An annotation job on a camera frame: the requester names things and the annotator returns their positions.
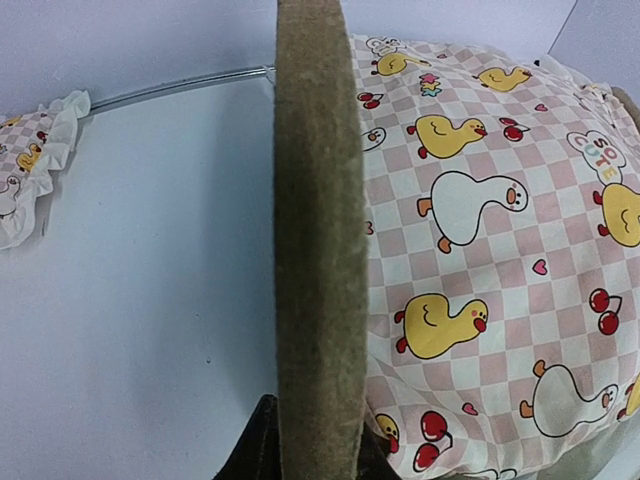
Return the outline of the duck print bed cushion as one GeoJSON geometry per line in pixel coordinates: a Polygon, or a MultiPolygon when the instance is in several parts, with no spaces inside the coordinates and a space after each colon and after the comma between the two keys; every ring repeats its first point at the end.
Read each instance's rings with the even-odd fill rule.
{"type": "Polygon", "coordinates": [[[399,479],[601,479],[639,441],[639,132],[550,56],[349,39],[365,398],[399,479]]]}

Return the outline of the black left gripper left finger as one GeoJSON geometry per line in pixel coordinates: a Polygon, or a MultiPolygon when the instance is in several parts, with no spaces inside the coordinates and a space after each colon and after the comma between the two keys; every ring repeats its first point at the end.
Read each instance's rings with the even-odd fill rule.
{"type": "Polygon", "coordinates": [[[278,399],[263,395],[213,480],[280,480],[278,399]]]}

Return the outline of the wooden pet bed frame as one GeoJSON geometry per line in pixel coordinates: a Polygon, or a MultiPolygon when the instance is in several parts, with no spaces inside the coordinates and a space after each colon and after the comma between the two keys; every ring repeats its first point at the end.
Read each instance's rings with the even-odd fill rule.
{"type": "Polygon", "coordinates": [[[363,426],[388,437],[365,406],[363,159],[336,1],[278,5],[274,152],[281,472],[357,479],[363,426]]]}

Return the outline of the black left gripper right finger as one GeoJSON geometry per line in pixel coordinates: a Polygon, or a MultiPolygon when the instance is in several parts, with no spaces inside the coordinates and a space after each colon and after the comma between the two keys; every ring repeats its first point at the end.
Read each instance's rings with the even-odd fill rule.
{"type": "Polygon", "coordinates": [[[391,443],[375,433],[367,424],[363,426],[357,461],[358,480],[399,480],[388,461],[391,443]]]}

